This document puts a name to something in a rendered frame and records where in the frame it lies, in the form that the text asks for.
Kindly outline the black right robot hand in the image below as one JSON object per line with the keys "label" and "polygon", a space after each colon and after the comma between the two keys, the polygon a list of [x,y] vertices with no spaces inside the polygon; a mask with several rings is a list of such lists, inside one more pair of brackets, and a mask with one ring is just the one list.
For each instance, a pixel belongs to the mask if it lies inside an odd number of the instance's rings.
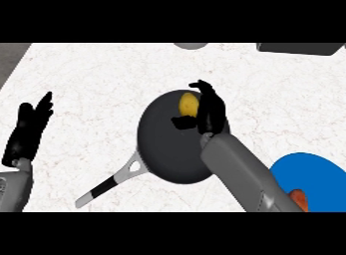
{"label": "black right robot hand", "polygon": [[218,134],[224,130],[226,121],[224,100],[204,80],[197,80],[188,86],[200,90],[197,115],[191,117],[179,114],[172,118],[173,126],[178,129],[197,128],[200,134],[207,132]]}

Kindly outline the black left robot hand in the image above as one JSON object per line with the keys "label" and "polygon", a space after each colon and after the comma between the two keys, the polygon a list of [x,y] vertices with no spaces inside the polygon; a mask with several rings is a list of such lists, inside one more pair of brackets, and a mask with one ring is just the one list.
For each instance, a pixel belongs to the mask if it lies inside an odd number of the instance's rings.
{"label": "black left robot hand", "polygon": [[14,161],[19,158],[34,160],[39,150],[42,134],[53,114],[52,93],[48,92],[42,98],[37,107],[30,103],[22,103],[18,108],[18,119],[14,131],[11,133],[2,164],[14,167]]}

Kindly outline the yellow lemon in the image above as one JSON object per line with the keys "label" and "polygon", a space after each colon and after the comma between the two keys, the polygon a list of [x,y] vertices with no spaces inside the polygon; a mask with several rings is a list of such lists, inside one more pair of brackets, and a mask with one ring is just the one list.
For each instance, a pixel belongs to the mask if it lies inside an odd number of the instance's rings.
{"label": "yellow lemon", "polygon": [[179,98],[178,110],[184,116],[195,117],[198,109],[198,100],[192,93],[184,93]]}

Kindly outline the dark grey frying pan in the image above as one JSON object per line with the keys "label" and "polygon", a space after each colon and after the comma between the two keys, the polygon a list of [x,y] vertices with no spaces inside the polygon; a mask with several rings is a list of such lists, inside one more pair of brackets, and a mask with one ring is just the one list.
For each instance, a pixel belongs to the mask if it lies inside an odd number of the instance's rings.
{"label": "dark grey frying pan", "polygon": [[[200,98],[200,91],[176,90],[164,93],[150,103],[139,120],[136,151],[122,169],[77,199],[77,208],[147,172],[176,184],[192,184],[212,176],[200,159],[203,139],[212,133],[200,134],[195,127],[178,129],[172,122],[172,118],[179,116],[178,101],[184,93],[192,93]],[[228,121],[222,132],[229,133]]]}

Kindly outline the blue plate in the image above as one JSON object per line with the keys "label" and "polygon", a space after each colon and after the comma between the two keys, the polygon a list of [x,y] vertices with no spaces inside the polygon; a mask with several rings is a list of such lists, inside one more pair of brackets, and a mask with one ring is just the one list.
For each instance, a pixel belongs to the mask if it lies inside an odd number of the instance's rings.
{"label": "blue plate", "polygon": [[346,212],[346,171],[327,158],[295,152],[269,170],[286,193],[303,191],[311,212]]}

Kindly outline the grey round object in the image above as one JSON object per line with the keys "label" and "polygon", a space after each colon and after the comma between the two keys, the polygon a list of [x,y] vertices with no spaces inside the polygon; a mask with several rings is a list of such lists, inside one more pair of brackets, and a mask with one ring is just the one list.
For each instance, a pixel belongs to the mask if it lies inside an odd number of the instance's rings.
{"label": "grey round object", "polygon": [[185,50],[198,50],[203,48],[207,43],[173,43],[181,49]]}

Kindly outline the dark grey flat appliance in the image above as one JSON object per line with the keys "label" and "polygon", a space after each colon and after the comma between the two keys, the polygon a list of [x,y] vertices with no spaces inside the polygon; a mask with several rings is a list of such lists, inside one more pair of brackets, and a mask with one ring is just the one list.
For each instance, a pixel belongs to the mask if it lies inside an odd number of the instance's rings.
{"label": "dark grey flat appliance", "polygon": [[258,43],[259,52],[331,56],[343,43]]}

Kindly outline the orange vegetable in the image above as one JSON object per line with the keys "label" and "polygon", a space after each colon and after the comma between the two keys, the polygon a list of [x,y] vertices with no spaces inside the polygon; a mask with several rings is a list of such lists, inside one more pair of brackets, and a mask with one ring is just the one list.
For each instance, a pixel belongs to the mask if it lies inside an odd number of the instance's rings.
{"label": "orange vegetable", "polygon": [[305,196],[305,192],[300,189],[293,189],[289,192],[289,197],[300,207],[303,211],[308,211],[308,200]]}

